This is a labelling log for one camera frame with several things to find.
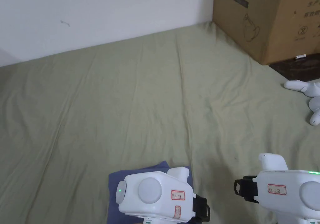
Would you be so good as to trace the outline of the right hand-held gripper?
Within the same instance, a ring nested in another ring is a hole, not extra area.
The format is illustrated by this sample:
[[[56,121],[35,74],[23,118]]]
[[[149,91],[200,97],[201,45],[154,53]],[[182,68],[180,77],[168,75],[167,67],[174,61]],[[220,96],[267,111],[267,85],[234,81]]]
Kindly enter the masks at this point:
[[[234,191],[246,201],[275,213],[278,224],[320,222],[320,173],[289,170],[278,154],[261,153],[262,171],[234,182]]]

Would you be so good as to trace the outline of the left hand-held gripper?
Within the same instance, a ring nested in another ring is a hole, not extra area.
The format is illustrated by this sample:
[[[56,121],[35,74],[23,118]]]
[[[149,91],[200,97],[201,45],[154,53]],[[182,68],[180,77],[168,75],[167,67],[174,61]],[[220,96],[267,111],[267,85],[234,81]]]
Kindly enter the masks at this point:
[[[144,224],[201,224],[211,219],[207,199],[193,192],[186,167],[131,174],[120,181],[116,203],[121,213]]]

